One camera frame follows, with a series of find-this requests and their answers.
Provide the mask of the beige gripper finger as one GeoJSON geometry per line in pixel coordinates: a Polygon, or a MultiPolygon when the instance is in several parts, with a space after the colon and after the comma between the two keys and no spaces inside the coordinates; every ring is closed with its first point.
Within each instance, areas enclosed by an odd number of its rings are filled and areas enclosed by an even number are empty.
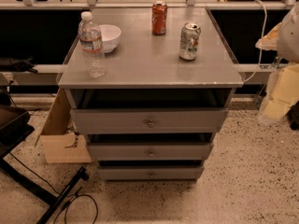
{"type": "Polygon", "coordinates": [[[290,63],[270,75],[259,110],[259,121],[267,125],[281,121],[298,102],[299,64],[290,63]]]}

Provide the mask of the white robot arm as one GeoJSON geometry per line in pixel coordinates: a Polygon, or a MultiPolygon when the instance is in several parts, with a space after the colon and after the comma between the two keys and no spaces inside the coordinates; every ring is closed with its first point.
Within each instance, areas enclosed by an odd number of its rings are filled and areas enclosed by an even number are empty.
{"type": "Polygon", "coordinates": [[[299,102],[299,3],[255,47],[276,50],[288,62],[268,78],[266,96],[260,107],[260,121],[272,124],[283,119],[299,102]]]}

